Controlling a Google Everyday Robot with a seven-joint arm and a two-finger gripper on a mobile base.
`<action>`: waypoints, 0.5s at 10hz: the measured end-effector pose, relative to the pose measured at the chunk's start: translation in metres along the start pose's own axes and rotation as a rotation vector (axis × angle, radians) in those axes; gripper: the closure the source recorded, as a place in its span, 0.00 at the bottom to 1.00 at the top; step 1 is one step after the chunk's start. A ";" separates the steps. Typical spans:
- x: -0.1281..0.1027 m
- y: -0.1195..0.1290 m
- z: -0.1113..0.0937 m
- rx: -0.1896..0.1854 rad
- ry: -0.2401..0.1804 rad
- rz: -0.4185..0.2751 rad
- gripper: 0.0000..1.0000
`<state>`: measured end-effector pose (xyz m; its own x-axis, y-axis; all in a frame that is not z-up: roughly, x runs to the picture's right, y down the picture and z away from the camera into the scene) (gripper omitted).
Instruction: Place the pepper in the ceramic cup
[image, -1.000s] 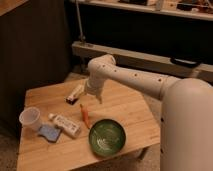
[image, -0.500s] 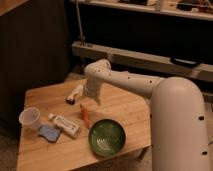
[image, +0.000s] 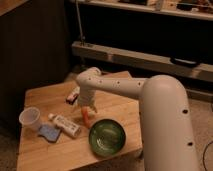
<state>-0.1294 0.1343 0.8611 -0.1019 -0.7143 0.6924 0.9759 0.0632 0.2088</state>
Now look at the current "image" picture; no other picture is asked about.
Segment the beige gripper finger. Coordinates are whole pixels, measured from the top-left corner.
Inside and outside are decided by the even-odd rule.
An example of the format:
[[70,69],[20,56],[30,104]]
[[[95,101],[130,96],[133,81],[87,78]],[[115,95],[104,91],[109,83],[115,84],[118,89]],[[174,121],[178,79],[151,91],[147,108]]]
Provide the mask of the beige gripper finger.
[[90,105],[90,108],[91,108],[91,110],[93,110],[95,113],[97,113],[98,111],[97,111],[97,108],[96,108],[96,106],[95,105]]
[[87,108],[86,107],[82,107],[81,108],[81,113],[82,113],[83,117],[87,117],[88,116],[88,114],[87,114]]

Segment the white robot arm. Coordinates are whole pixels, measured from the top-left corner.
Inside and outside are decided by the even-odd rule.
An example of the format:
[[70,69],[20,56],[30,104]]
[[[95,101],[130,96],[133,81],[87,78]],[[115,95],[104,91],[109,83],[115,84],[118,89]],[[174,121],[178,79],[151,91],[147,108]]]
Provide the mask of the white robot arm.
[[97,90],[138,101],[145,171],[199,171],[188,97],[176,78],[103,77],[92,67],[76,83],[81,106],[92,107]]

